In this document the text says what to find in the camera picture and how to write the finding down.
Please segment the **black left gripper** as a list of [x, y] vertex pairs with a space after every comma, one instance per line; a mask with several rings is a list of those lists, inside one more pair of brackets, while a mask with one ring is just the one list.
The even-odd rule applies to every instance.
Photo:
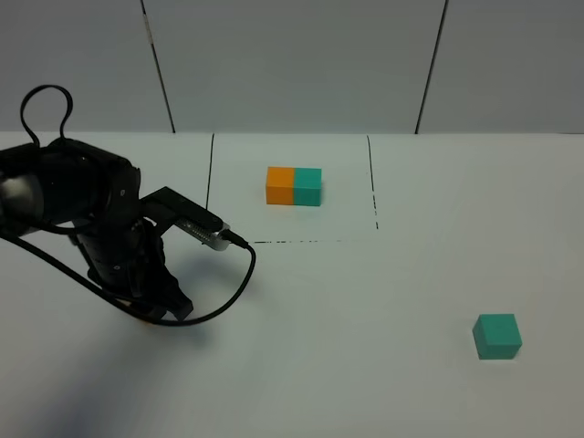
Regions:
[[167, 310], [178, 321], [192, 312], [192, 301], [163, 267], [162, 239], [145, 220], [104, 228], [75, 237], [89, 266], [89, 278], [109, 296], [141, 317], [163, 319]]

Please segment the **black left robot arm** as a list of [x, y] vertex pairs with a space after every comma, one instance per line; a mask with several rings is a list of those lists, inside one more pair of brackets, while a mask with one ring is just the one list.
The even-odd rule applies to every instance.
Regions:
[[11, 148], [1, 153], [1, 231], [65, 235], [108, 297], [147, 317], [184, 320], [193, 303], [165, 265], [140, 186], [141, 172], [127, 159], [81, 141]]

